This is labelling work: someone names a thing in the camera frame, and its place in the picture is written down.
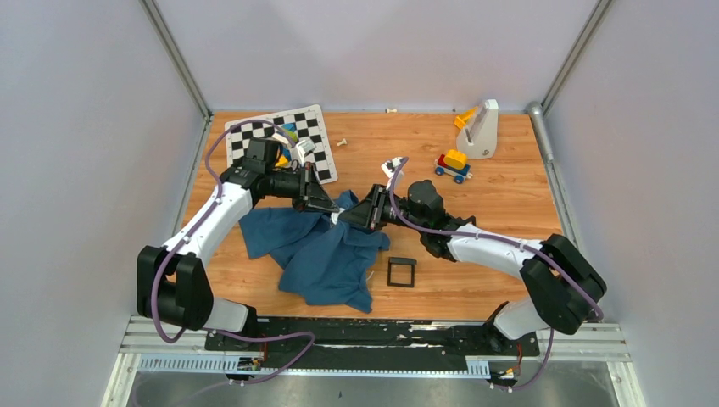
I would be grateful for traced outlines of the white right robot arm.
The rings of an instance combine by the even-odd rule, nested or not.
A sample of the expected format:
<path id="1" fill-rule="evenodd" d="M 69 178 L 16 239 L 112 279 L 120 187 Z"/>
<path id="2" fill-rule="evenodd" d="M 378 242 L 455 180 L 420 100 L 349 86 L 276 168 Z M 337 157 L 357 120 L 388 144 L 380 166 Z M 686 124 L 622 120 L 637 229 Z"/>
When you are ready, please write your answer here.
<path id="1" fill-rule="evenodd" d="M 405 198 L 376 184 L 338 218 L 372 231 L 388 224 L 408 227 L 436 258 L 486 266 L 523 282 L 527 297 L 501 304 L 487 321 L 484 342 L 496 354 L 507 353 L 528 333 L 553 329 L 572 335 L 604 316 L 599 301 L 607 286 L 567 237 L 533 240 L 485 231 L 472 217 L 452 216 L 429 180 L 413 183 Z"/>

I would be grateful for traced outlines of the yellow triangle frame toy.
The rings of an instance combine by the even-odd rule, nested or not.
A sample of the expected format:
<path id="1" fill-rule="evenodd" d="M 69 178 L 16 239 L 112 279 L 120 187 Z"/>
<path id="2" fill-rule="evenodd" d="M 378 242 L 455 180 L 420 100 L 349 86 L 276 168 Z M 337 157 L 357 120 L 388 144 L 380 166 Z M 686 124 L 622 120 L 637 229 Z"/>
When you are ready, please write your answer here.
<path id="1" fill-rule="evenodd" d="M 276 168 L 287 168 L 291 164 L 291 161 L 286 157 L 281 156 L 275 163 Z"/>

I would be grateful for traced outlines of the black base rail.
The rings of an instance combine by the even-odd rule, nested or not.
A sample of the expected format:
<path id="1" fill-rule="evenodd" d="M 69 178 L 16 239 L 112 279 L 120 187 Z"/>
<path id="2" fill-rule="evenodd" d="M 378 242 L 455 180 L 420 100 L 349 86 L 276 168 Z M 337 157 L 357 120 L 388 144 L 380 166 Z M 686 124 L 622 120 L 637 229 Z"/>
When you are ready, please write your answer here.
<path id="1" fill-rule="evenodd" d="M 294 363 L 298 369 L 463 371 L 466 359 L 476 357 L 536 357 L 535 335 L 512 343 L 492 344 L 480 323 L 465 321 L 399 321 L 338 318 L 265 317 L 259 319 L 258 337 L 279 337 L 273 343 L 246 343 L 220 334 L 208 335 L 209 351 L 258 351 L 265 366 L 285 365 L 304 348 L 306 337 L 288 338 L 295 332 L 315 335 L 312 348 Z"/>

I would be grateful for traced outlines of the yellow plastic piece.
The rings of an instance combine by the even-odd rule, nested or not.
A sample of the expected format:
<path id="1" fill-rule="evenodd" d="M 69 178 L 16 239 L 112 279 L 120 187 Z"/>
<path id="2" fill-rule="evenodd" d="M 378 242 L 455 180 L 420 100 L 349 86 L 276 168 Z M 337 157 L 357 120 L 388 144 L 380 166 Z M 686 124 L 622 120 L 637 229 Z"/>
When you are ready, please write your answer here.
<path id="1" fill-rule="evenodd" d="M 472 118 L 472 116 L 476 113 L 477 109 L 478 107 L 475 106 L 461 114 L 457 114 L 454 117 L 454 126 L 459 130 L 463 129 L 467 125 L 469 120 Z"/>

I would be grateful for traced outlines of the black square frame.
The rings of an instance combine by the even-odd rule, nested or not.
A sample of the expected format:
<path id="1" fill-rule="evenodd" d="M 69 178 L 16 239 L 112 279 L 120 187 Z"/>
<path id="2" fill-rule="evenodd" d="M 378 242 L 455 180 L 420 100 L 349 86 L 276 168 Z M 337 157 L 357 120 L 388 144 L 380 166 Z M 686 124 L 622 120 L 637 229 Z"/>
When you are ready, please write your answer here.
<path id="1" fill-rule="evenodd" d="M 390 257 L 387 261 L 387 285 L 389 287 L 414 288 L 417 260 Z"/>

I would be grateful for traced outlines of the white wedge stand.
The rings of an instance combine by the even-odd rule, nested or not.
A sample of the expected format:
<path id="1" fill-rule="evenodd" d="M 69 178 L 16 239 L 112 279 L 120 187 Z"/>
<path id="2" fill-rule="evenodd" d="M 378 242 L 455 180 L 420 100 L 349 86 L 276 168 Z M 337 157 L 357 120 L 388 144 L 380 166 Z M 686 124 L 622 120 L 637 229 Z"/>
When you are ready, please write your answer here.
<path id="1" fill-rule="evenodd" d="M 477 106 L 467 125 L 459 130 L 457 149 L 468 159 L 491 159 L 498 146 L 499 104 L 487 99 Z"/>

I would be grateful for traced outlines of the stacked colour blocks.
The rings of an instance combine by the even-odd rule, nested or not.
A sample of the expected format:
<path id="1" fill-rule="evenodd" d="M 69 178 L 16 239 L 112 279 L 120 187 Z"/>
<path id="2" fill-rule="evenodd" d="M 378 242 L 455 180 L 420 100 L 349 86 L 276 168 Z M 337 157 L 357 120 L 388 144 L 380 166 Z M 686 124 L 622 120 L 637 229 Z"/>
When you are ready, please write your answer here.
<path id="1" fill-rule="evenodd" d="M 283 146 L 292 148 L 298 143 L 298 136 L 294 132 L 294 124 L 284 124 L 273 135 L 273 138 L 280 142 Z"/>

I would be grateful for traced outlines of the black white checkerboard sheet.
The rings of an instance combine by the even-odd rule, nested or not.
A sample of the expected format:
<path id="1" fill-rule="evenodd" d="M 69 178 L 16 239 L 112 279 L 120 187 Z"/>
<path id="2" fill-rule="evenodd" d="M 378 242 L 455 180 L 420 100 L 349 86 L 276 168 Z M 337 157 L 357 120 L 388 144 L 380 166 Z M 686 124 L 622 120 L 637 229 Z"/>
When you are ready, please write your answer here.
<path id="1" fill-rule="evenodd" d="M 332 148 L 326 130 L 326 123 L 319 104 L 284 110 L 276 113 L 255 115 L 248 120 L 264 120 L 264 124 L 250 123 L 242 125 L 225 137 L 227 165 L 237 164 L 253 138 L 273 136 L 274 125 L 290 131 L 298 142 L 305 140 L 314 145 L 314 149 L 304 157 L 307 162 L 315 164 L 317 177 L 321 184 L 338 180 L 337 166 L 332 155 Z"/>

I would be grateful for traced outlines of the colourful toy train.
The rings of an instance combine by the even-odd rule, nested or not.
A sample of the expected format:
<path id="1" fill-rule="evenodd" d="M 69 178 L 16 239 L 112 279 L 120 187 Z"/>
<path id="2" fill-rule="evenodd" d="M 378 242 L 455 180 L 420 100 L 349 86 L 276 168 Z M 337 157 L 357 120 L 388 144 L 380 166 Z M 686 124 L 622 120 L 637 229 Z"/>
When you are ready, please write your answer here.
<path id="1" fill-rule="evenodd" d="M 438 156 L 434 161 L 434 172 L 438 176 L 451 176 L 457 184 L 462 184 L 473 177 L 467 156 L 455 149 Z"/>

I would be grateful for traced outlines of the blue shirt garment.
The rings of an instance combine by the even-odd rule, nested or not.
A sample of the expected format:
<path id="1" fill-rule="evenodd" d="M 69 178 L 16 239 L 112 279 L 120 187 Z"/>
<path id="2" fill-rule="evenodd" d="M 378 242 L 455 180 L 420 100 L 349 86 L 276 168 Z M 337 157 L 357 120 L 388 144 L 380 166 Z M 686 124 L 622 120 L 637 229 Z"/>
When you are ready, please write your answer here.
<path id="1" fill-rule="evenodd" d="M 367 271 L 390 239 L 329 214 L 292 208 L 252 209 L 238 224 L 250 259 L 269 255 L 282 269 L 278 288 L 308 305 L 345 304 L 372 311 Z"/>

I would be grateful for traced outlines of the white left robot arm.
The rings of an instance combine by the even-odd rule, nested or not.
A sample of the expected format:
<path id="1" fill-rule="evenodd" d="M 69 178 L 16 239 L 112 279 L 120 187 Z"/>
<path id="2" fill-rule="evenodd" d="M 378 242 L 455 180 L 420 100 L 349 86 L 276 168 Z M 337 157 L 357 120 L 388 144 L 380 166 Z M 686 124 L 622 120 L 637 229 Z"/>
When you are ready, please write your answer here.
<path id="1" fill-rule="evenodd" d="M 137 256 L 137 310 L 140 315 L 181 329 L 226 331 L 240 350 L 259 341 L 256 310 L 216 297 L 205 267 L 220 243 L 259 200 L 289 198 L 298 211 L 337 213 L 340 208 L 320 184 L 312 163 L 278 168 L 281 144 L 254 139 L 238 164 L 229 167 L 190 222 L 159 247 Z"/>

